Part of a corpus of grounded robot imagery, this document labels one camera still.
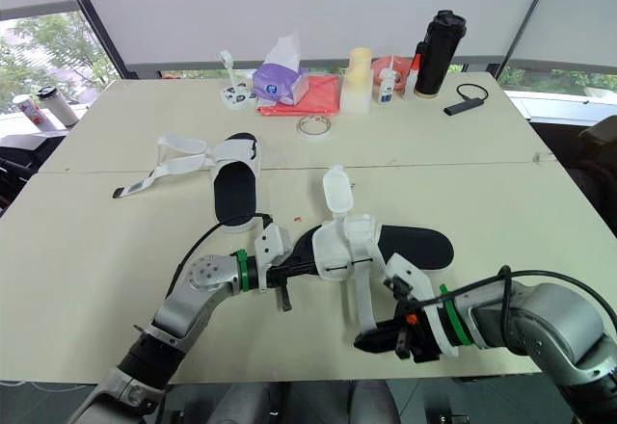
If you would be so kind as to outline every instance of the tape roll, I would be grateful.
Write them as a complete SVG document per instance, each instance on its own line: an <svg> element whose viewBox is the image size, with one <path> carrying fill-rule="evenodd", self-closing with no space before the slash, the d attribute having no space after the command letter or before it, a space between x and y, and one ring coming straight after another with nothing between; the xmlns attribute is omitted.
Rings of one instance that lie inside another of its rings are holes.
<svg viewBox="0 0 617 424"><path fill-rule="evenodd" d="M323 140L330 136L332 122L325 116L305 116L298 120L298 133L309 140Z"/></svg>

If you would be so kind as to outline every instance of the floor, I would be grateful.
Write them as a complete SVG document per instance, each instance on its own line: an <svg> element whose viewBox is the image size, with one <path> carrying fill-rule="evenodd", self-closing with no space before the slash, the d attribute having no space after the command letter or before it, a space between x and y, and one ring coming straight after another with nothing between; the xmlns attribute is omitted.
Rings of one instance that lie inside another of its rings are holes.
<svg viewBox="0 0 617 424"><path fill-rule="evenodd" d="M283 423L347 423L346 382L294 383ZM453 413L466 414L471 424L570 424L572 413L544 375L482 379L389 380L404 424L426 423L425 404L448 401ZM0 424L60 424L92 390L68 384L0 386ZM168 395L166 410L185 410L185 424L205 423L227 391L226 384L179 385ZM154 416L148 423L154 422Z"/></svg>

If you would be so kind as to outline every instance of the robotic arm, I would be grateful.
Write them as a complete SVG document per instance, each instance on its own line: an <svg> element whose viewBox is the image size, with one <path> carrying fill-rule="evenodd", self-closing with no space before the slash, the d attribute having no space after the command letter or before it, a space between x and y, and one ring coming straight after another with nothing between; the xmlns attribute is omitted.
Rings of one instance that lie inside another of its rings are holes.
<svg viewBox="0 0 617 424"><path fill-rule="evenodd" d="M604 333L596 308L576 292L550 283L512 282L508 287L507 280L500 280L465 291L443 306L418 307L425 302L417 304L415 290L430 284L428 277L396 254L386 274L385 284L398 301L395 315L360 334L357 348L394 350L400 358L424 362L439 359L443 343L507 347L531 357L581 422L617 422L617 344ZM437 328L429 308L438 316Z"/></svg>
<svg viewBox="0 0 617 424"><path fill-rule="evenodd" d="M283 309L290 309L287 280L315 271L306 239L313 231L292 252L286 231L270 223L255 240L255 257L244 251L208 255L183 268L128 354L68 423L142 422L155 411L214 308L227 297L279 287ZM526 287L504 279L437 305L416 298L430 281L399 254L389 259L386 275L384 283L398 301L397 309L391 320L360 334L357 348L393 350L401 358L422 362L439 359L451 346L507 346L529 355L553 379L583 423L617 422L617 345L604 334L596 309L575 292L555 284Z"/></svg>

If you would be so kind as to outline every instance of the small orange piece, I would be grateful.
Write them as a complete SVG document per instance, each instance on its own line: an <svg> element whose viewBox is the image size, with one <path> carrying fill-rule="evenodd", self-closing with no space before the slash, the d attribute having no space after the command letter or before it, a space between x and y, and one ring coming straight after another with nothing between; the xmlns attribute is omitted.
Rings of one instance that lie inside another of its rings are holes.
<svg viewBox="0 0 617 424"><path fill-rule="evenodd" d="M417 319L417 315L413 313L411 315L407 315L407 323L409 325L417 325L420 321Z"/></svg>

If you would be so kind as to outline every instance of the purple tissue box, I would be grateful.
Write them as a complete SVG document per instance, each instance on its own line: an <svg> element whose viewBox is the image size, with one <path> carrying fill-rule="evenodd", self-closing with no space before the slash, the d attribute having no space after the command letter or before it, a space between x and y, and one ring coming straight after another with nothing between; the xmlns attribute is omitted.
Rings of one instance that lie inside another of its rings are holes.
<svg viewBox="0 0 617 424"><path fill-rule="evenodd" d="M253 90L260 98L295 105L309 90L309 80L302 71L268 63L253 74Z"/></svg>

